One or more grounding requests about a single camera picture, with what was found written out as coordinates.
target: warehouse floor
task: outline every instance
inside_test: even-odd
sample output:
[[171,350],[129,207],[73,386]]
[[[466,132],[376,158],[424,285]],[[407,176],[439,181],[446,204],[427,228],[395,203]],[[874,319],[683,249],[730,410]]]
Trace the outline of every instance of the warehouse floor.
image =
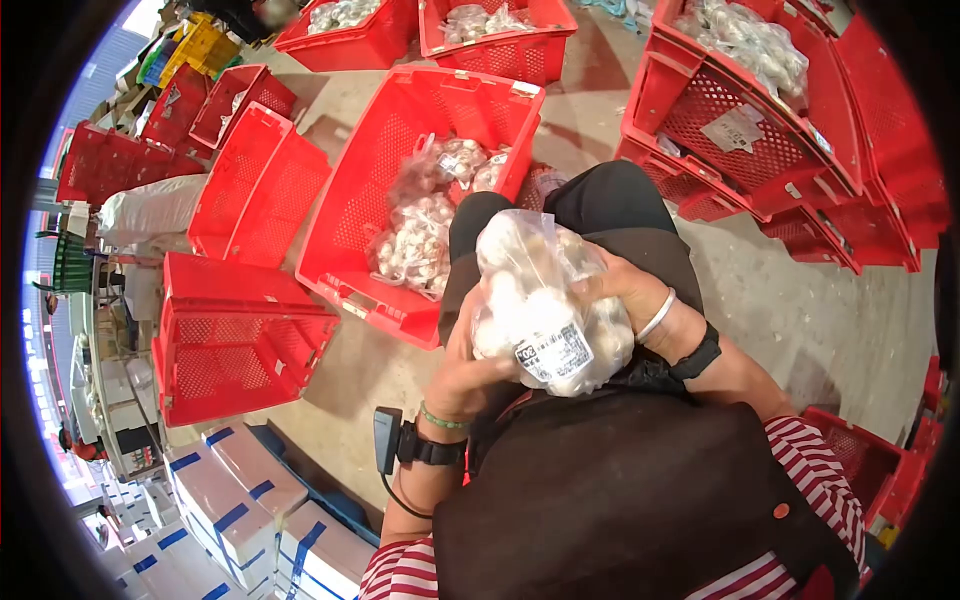
[[[580,29],[567,42],[563,79],[547,87],[534,142],[534,160],[571,177],[612,158],[618,109],[627,104],[644,40],[599,9],[572,10]],[[311,73],[269,48],[247,58],[267,62],[299,96],[298,131],[331,165],[383,76]],[[677,227],[692,249],[708,318],[766,368],[798,408],[839,407],[841,417],[902,443],[933,350],[934,252],[924,254],[920,274],[868,267],[857,277],[832,265],[794,262],[745,214],[712,225],[678,219]],[[305,224],[288,253],[291,272],[304,230]],[[413,348],[352,314],[342,316],[303,399],[245,418],[271,421],[302,460],[312,459],[351,495],[382,510],[387,494],[373,464],[373,409],[402,406],[412,418],[443,351]],[[208,426],[168,436],[185,444]]]

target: silver bangle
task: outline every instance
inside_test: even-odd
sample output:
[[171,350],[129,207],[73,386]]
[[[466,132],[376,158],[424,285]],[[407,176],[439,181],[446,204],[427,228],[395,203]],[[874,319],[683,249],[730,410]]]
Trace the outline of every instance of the silver bangle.
[[650,320],[643,329],[636,335],[636,342],[638,344],[643,344],[643,341],[646,339],[650,332],[663,321],[663,317],[666,317],[666,313],[670,310],[670,307],[673,306],[673,300],[677,299],[677,290],[670,288],[670,295],[666,297],[666,300],[663,302],[663,306],[660,307],[660,310],[657,311],[657,314],[654,315],[654,318]]

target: black wrist strap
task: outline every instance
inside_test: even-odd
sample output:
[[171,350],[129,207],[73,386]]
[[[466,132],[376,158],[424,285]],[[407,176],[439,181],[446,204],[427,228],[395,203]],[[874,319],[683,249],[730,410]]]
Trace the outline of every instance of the black wrist strap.
[[720,334],[713,328],[710,321],[707,321],[707,332],[704,333],[700,346],[671,367],[670,376],[677,381],[694,379],[716,360],[717,356],[720,356]]
[[417,435],[417,427],[412,422],[406,421],[400,428],[396,457],[401,463],[418,461],[432,466],[461,465],[464,462],[466,450],[467,440],[456,444],[438,444],[421,440]]

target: hand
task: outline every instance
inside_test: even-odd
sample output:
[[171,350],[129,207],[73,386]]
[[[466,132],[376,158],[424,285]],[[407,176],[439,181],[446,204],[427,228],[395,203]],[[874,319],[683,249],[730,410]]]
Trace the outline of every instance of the hand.
[[470,340],[473,311],[482,299],[477,284],[464,297],[460,316],[450,332],[446,354],[423,393],[426,410],[443,420],[471,421],[487,406],[482,388],[517,375],[519,365],[513,358],[475,360]]
[[[607,271],[573,283],[571,291],[584,303],[619,296],[627,309],[634,334],[639,333],[663,307],[670,288],[627,259],[596,244],[591,245],[603,258]],[[643,345],[674,364],[697,347],[706,329],[707,322],[700,313],[675,300],[663,321],[647,334]]]

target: red mesh basket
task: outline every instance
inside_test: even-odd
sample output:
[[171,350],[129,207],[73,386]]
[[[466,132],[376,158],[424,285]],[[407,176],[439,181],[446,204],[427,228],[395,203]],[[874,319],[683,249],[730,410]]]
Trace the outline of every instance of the red mesh basket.
[[213,165],[187,237],[206,256],[276,268],[329,175],[326,154],[293,123],[250,103]]
[[300,397],[336,314],[276,269],[169,252],[154,343],[168,426],[221,419]]
[[566,39],[577,31],[577,22],[564,0],[506,0],[510,11],[519,10],[521,16],[533,22],[535,31],[492,34],[460,44],[445,42],[439,27],[451,9],[480,4],[493,13],[504,1],[420,2],[420,53],[451,69],[490,73],[537,85],[557,81],[564,68]]
[[406,56],[417,34],[416,0],[382,0],[379,8],[355,27],[309,35],[310,11],[330,1],[308,4],[300,18],[277,37],[274,48],[315,73],[389,69]]
[[660,194],[676,204],[677,214],[687,221],[713,222],[743,211],[696,176],[671,164],[672,157],[659,149],[622,137],[613,157],[630,160],[642,168]]
[[781,240],[797,262],[831,262],[847,267],[857,275],[863,273],[860,264],[853,259],[851,249],[820,220],[815,210],[807,206],[779,212],[768,223],[760,223],[759,227],[767,237]]
[[[297,279],[336,305],[420,348],[439,345],[440,306],[370,278],[364,250],[387,224],[387,192],[424,134],[455,133],[513,148],[493,191],[513,200],[530,166],[542,89],[489,75],[403,65],[387,73],[340,154],[314,212]],[[357,293],[375,305],[348,298]]]
[[[628,105],[625,118],[640,131],[666,133],[730,177],[753,196],[760,214],[809,204],[804,190],[814,186],[827,190],[828,197],[858,196],[862,182],[851,98],[828,39],[801,13],[785,11],[782,2],[744,4],[785,27],[809,58],[810,106],[804,116],[772,97],[729,57],[708,51],[675,29],[672,23],[684,1],[663,0],[654,12],[646,61],[635,79],[640,93]],[[753,143],[752,153],[742,149],[725,153],[701,129],[744,105],[762,116],[757,126],[763,138]]]
[[190,124],[200,112],[212,86],[213,80],[189,64],[177,67],[170,83],[156,99],[156,106],[140,137],[177,148],[189,138]]
[[896,479],[906,478],[907,473],[899,472],[906,451],[866,429],[812,406],[804,409],[802,417],[820,430],[824,442],[833,450],[853,495],[866,511],[864,525],[869,528],[874,518],[881,514]]
[[930,140],[923,115],[895,61],[862,16],[834,44],[852,96],[856,100],[871,151],[865,185],[882,193],[899,209],[917,248],[938,248],[938,234],[950,222],[943,170]]
[[180,149],[165,150],[81,121],[63,161],[57,202],[82,200],[100,206],[117,192],[204,170]]
[[[233,100],[245,92],[243,100],[233,109]],[[247,64],[226,69],[210,90],[206,102],[190,127],[190,136],[210,148],[223,149],[233,128],[235,115],[243,114],[251,102],[269,108],[285,119],[294,110],[297,96],[276,80],[265,64]],[[227,117],[224,127],[222,117]]]

